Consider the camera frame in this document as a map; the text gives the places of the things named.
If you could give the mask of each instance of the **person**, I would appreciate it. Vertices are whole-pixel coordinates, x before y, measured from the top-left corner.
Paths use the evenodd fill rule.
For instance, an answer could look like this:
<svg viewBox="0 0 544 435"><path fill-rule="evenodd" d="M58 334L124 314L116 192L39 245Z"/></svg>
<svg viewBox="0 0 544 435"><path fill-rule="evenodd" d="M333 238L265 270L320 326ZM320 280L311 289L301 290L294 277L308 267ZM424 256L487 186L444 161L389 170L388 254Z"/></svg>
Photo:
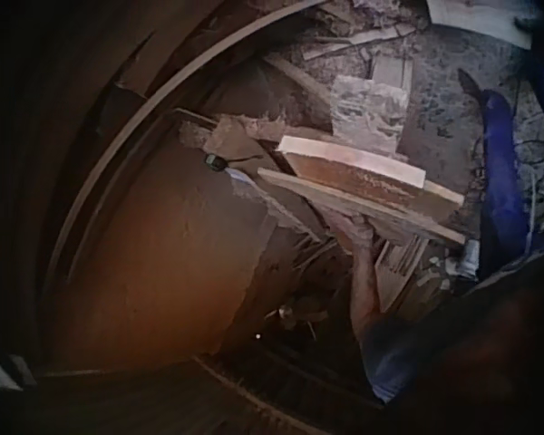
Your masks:
<svg viewBox="0 0 544 435"><path fill-rule="evenodd" d="M544 111L544 61L534 57L527 69L528 80ZM374 270L373 229L360 216L349 218L330 213L330 219L353 242L351 323L368 381L375 396L384 403L415 383L422 372L452 354L452 350L463 349L462 344L469 343L474 332L488 322L491 327L483 336L478 334L477 344L466 346L468 355L461 354L461 364L464 360L472 361L473 355L480 352L485 352L486 359L490 354L492 358L500 354L503 362L506 354L523 353L520 347L524 340L520 337L528 334L520 334L520 325L527 325L530 308L534 306L529 301L539 293L530 292L528 297L528 293L520 291L522 287L535 288L538 275L526 281L520 278L518 283L512 281L518 279L515 276L519 272L524 276L525 271L527 276L537 262L543 263L544 232L531 230L531 218L524 209L511 107L498 92L481 90L465 71L458 71L458 78L464 92L480 105L484 128L486 185L481 207L480 283L415 324L385 315L380 310ZM501 320L492 323L492 317Z"/></svg>

